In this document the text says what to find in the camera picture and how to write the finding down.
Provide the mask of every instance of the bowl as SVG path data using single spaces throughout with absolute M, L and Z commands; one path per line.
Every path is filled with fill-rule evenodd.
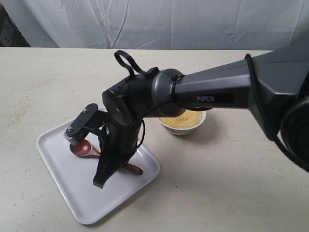
M 193 127 L 185 128 L 185 129 L 174 128 L 174 127 L 171 127 L 171 126 L 165 124 L 164 122 L 162 122 L 160 118 L 158 118 L 158 120 L 162 124 L 162 126 L 168 132 L 170 132 L 171 134 L 174 134 L 174 135 L 186 135 L 186 134 L 190 134 L 193 131 L 195 131 L 205 121 L 206 116 L 207 116 L 207 111 L 202 111 L 202 120 L 197 125 L 195 125 Z

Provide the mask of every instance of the plastic tray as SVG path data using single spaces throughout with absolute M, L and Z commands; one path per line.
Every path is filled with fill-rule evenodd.
M 130 163 L 141 167 L 143 175 L 120 170 L 106 182 L 103 189 L 95 187 L 92 179 L 98 159 L 76 157 L 63 137 L 63 132 L 72 121 L 43 133 L 37 139 L 36 146 L 76 220 L 89 225 L 102 219 L 153 181 L 159 174 L 160 165 L 142 145 Z M 89 134 L 86 139 L 99 148 L 95 135 Z

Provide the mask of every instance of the table surface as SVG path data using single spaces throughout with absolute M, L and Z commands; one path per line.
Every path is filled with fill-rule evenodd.
M 214 109 L 193 134 L 176 137 L 146 119 L 144 144 L 158 178 L 93 226 L 73 217 L 35 146 L 127 71 L 114 50 L 0 48 L 0 231 L 308 231 L 309 175 L 268 141 L 245 110 Z M 144 69 L 193 73 L 248 51 L 129 53 Z M 254 56 L 265 53 L 250 51 Z

